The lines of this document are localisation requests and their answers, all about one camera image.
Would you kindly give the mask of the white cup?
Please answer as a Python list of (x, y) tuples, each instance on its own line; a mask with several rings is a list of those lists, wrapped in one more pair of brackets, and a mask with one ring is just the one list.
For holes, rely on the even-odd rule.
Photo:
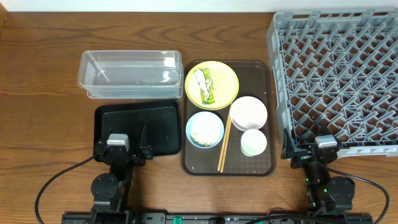
[(258, 156), (266, 150), (267, 138), (263, 132), (250, 129), (241, 136), (241, 151), (245, 156)]

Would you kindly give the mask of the yellow plate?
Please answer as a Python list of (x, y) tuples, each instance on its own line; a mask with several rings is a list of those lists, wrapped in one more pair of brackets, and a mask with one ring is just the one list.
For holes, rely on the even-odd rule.
[[(215, 102), (210, 105), (201, 103), (200, 88), (193, 71), (199, 68), (208, 68), (213, 80), (213, 93)], [(227, 64), (217, 61), (200, 62), (187, 74), (185, 80), (185, 93), (188, 99), (199, 108), (205, 110), (220, 110), (229, 106), (237, 97), (239, 80), (236, 73)]]

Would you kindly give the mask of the rice food waste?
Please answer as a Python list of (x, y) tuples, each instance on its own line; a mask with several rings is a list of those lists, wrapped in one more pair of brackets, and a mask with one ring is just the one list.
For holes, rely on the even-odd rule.
[(202, 123), (196, 121), (191, 127), (193, 142), (201, 147), (211, 147), (220, 138), (220, 125), (218, 123)]

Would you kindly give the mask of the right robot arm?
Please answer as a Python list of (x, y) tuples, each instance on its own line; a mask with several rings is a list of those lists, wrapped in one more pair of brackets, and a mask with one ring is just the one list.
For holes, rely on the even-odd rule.
[(338, 158), (341, 142), (326, 128), (313, 144), (295, 148), (289, 132), (284, 130), (282, 159), (293, 169), (302, 168), (306, 176), (308, 201), (314, 209), (310, 216), (343, 215), (353, 208), (355, 183), (348, 177), (331, 177), (328, 164)]

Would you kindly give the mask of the green snack wrapper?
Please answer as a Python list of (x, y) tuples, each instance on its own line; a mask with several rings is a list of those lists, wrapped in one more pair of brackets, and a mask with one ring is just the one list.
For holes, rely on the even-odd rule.
[(210, 70), (208, 68), (199, 68), (194, 70), (193, 74), (200, 88), (201, 103), (203, 105), (213, 104), (215, 102), (215, 98)]

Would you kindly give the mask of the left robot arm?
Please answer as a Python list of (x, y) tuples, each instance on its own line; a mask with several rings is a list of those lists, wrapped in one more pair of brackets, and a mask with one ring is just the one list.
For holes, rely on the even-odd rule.
[(147, 127), (142, 129), (139, 147), (131, 150), (127, 134), (113, 133), (110, 129), (94, 145), (94, 159), (109, 166), (109, 172), (97, 176), (91, 184), (93, 208), (88, 223), (140, 223), (140, 215), (127, 206), (133, 168), (144, 166), (153, 158)]

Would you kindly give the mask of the blue bowl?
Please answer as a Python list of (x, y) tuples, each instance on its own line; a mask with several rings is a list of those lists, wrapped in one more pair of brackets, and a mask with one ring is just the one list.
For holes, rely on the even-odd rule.
[(211, 147), (201, 147), (201, 146), (199, 146), (199, 145), (197, 145), (197, 144), (195, 144), (193, 142), (193, 139), (191, 137), (191, 132), (190, 131), (191, 131), (192, 124), (194, 122), (196, 122), (196, 121), (201, 121), (202, 123), (218, 123), (220, 125), (220, 138), (219, 138), (218, 142), (215, 145), (217, 145), (222, 140), (222, 138), (224, 136), (224, 124), (223, 124), (221, 118), (219, 116), (217, 116), (216, 114), (212, 113), (212, 112), (201, 111), (201, 112), (198, 112), (198, 113), (194, 114), (188, 120), (186, 128), (185, 128), (186, 136), (187, 136), (188, 140), (194, 146), (199, 147), (199, 148), (204, 148), (204, 149), (211, 148), (211, 147), (215, 146), (215, 145), (213, 145)]

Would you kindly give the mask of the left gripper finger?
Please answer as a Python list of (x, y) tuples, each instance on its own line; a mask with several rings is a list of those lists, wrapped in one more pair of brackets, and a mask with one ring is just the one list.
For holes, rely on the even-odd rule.
[(144, 159), (152, 160), (153, 159), (153, 150), (152, 150), (152, 146), (149, 144), (149, 139), (148, 139), (147, 134), (148, 134), (147, 126), (144, 126), (143, 130), (142, 130), (139, 149), (140, 149), (140, 152), (141, 152), (142, 156), (144, 157)]
[(108, 131), (106, 132), (106, 134), (104, 134), (104, 135), (101, 136), (101, 138), (100, 138), (99, 141), (98, 141), (98, 144), (99, 144), (100, 146), (107, 145), (107, 140), (108, 140), (109, 136), (111, 135), (112, 131), (113, 131), (113, 127), (111, 126), (111, 127), (108, 129)]

